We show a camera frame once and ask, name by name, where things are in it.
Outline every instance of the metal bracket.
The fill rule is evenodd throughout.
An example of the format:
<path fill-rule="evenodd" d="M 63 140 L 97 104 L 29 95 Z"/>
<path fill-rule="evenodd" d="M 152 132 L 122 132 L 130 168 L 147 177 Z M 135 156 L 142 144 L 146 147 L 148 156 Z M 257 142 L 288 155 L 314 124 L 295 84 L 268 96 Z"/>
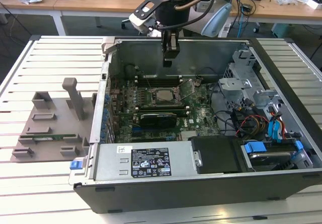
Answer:
<path fill-rule="evenodd" d="M 108 54 L 116 49 L 115 37 L 107 36 L 102 40 L 102 52 Z"/>

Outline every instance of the blue latch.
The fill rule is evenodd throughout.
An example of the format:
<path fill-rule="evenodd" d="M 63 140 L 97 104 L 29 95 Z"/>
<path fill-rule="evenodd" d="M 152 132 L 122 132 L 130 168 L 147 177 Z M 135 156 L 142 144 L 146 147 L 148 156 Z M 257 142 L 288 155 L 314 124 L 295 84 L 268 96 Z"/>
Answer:
<path fill-rule="evenodd" d="M 295 146 L 297 147 L 297 150 L 302 150 L 304 148 L 301 141 L 295 141 Z"/>
<path fill-rule="evenodd" d="M 266 152 L 266 148 L 263 142 L 248 142 L 244 145 L 247 154 Z"/>
<path fill-rule="evenodd" d="M 81 170 L 83 168 L 83 162 L 73 160 L 72 162 L 70 162 L 69 168 L 70 168 L 70 170 Z"/>

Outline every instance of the warning label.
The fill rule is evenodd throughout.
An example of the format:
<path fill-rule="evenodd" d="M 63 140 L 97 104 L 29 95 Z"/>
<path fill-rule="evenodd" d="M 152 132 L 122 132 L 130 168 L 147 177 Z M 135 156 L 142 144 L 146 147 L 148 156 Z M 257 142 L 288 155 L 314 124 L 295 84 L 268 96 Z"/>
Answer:
<path fill-rule="evenodd" d="M 133 178 L 171 176 L 169 149 L 132 150 L 131 175 Z"/>

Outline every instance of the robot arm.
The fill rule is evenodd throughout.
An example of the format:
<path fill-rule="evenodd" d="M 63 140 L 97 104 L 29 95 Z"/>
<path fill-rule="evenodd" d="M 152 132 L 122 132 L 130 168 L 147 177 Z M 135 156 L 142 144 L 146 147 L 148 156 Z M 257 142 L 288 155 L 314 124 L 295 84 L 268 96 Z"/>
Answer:
<path fill-rule="evenodd" d="M 161 31 L 164 67 L 180 52 L 179 31 L 187 28 L 207 36 L 216 36 L 224 25 L 230 0 L 145 0 L 130 15 L 134 27 L 142 33 Z"/>

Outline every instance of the circuit board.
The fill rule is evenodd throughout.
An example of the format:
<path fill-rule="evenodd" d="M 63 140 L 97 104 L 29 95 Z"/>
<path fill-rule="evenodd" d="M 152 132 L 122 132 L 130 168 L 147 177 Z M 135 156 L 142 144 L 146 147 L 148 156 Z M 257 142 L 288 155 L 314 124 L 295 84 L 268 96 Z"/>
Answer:
<path fill-rule="evenodd" d="M 127 81 L 111 90 L 113 115 L 117 120 L 114 142 L 186 141 L 192 136 L 219 134 L 209 107 L 209 89 L 201 84 L 192 90 L 193 82 L 194 79 L 185 79 L 178 87 L 138 88 L 134 81 Z M 138 108 L 145 109 L 145 114 L 173 112 L 178 116 L 177 122 L 171 128 L 144 129 L 139 123 L 144 113 L 138 112 Z"/>

